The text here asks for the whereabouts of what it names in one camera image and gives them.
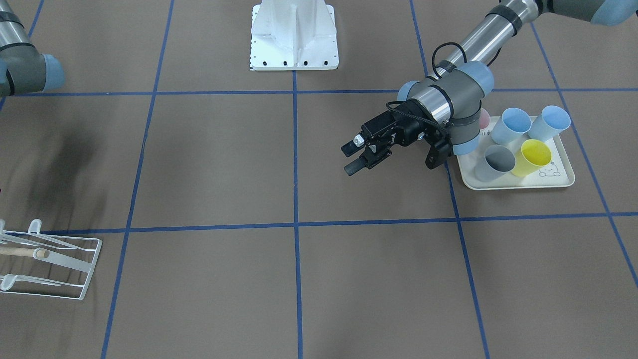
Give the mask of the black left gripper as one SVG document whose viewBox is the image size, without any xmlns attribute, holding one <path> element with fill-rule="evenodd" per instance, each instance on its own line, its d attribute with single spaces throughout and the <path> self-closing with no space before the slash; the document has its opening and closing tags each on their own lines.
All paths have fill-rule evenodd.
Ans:
<svg viewBox="0 0 638 359">
<path fill-rule="evenodd" d="M 344 166 L 349 177 L 365 168 L 373 168 L 391 155 L 393 145 L 409 146 L 419 138 L 430 137 L 439 132 L 439 123 L 417 100 L 391 101 L 387 111 L 365 122 L 361 135 L 356 135 L 341 147 L 345 157 L 361 150 L 360 157 Z"/>
</svg>

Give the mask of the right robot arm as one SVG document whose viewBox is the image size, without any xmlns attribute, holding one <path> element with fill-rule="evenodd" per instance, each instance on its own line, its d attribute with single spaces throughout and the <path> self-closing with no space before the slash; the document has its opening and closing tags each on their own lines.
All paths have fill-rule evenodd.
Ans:
<svg viewBox="0 0 638 359">
<path fill-rule="evenodd" d="M 0 95 L 2 97 L 61 88 L 66 76 L 60 61 L 41 54 L 6 0 L 0 2 Z"/>
</svg>

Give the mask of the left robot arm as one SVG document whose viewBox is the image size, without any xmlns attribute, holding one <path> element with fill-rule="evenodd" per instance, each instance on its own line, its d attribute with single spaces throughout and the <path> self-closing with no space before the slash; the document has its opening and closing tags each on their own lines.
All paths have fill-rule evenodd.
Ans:
<svg viewBox="0 0 638 359">
<path fill-rule="evenodd" d="M 494 88 L 488 66 L 504 44 L 541 14 L 553 13 L 597 25 L 625 22 L 637 11 L 635 0 L 501 0 L 446 59 L 432 60 L 433 75 L 406 83 L 397 101 L 364 123 L 342 146 L 358 157 L 344 167 L 347 175 L 371 169 L 387 159 L 392 146 L 424 140 L 430 146 L 426 167 L 433 170 L 459 155 L 479 134 L 481 101 Z"/>
</svg>

